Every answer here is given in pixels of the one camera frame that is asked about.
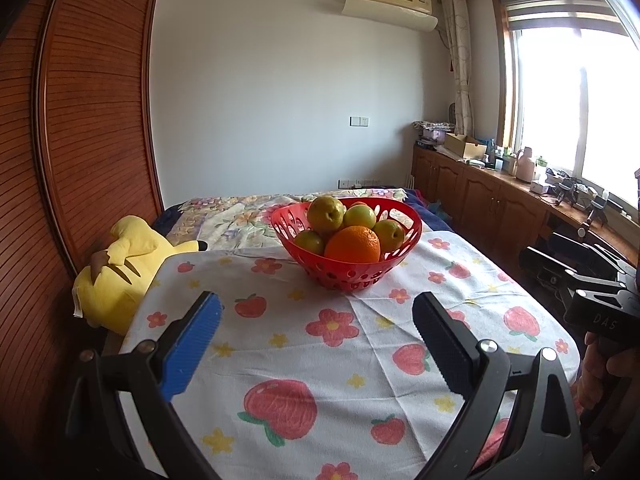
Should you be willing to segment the person's right hand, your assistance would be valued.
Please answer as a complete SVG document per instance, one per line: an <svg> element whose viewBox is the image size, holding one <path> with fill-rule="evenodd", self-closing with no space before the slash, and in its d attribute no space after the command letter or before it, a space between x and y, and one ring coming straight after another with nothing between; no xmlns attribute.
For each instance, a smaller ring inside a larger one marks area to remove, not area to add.
<svg viewBox="0 0 640 480"><path fill-rule="evenodd" d="M585 344L582 372L572 387L577 413L592 410L601 401L604 378L608 373L630 379L629 388L620 404L620 414L636 414L639 411L639 350L628 349L606 358L598 348L598 336L590 332L586 333Z"/></svg>

